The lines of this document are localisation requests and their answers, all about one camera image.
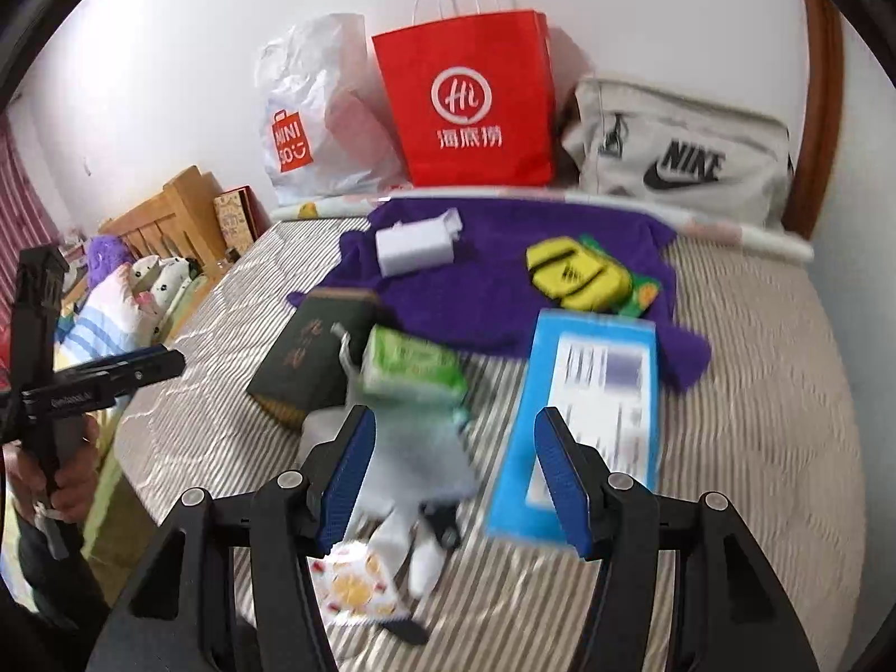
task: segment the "pink curtain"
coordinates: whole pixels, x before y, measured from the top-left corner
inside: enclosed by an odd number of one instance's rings
[[[19,251],[58,239],[59,231],[25,174],[9,117],[0,114],[0,329],[9,323]]]

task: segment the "purple cloth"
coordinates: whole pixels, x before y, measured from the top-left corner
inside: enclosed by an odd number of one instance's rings
[[[133,254],[121,237],[99,235],[91,238],[87,245],[87,287],[93,290],[125,262],[133,264]]]
[[[463,220],[454,264],[383,278],[375,232],[396,222],[438,217],[452,207]],[[660,251],[675,231],[646,214],[518,199],[393,199],[369,221],[366,232],[342,235],[342,262],[321,285],[375,290],[411,335],[459,351],[528,358],[539,311],[552,303],[530,283],[526,249],[548,238],[593,235],[626,268],[663,284],[644,316],[657,325],[663,381],[685,391],[709,365],[706,339],[672,323],[675,269]],[[300,305],[303,297],[290,293],[287,299]]]

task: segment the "purple plush toy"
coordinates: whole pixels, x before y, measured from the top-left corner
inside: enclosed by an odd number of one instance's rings
[[[100,235],[87,245],[87,287],[91,290],[108,278],[119,265],[133,265],[131,249],[115,235]]]

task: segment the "blue package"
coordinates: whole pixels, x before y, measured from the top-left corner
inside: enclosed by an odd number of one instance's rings
[[[545,310],[486,521],[490,535],[566,543],[535,455],[535,417],[556,407],[576,442],[596,448],[610,472],[656,489],[659,371],[653,323]]]

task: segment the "mattress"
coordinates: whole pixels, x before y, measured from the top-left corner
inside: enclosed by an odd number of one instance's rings
[[[281,223],[225,276],[173,347],[176,381],[141,390],[115,438],[124,473],[161,521],[188,487],[252,491],[293,466],[299,436],[245,395],[292,309],[339,260],[339,235],[364,219]],[[864,476],[850,388],[830,324],[799,266],[679,238],[684,326],[711,342],[708,372],[687,394],[663,391],[659,490],[726,494],[790,594],[823,670],[848,641],[865,551]],[[432,633],[412,648],[371,627],[328,628],[341,670],[565,670],[598,573],[572,551],[482,532],[526,365],[469,356],[473,420],[463,433],[482,480],[461,507],[464,543],[414,617]],[[663,669],[674,563],[660,559],[645,669]],[[236,601],[253,616],[248,554],[236,555]]]

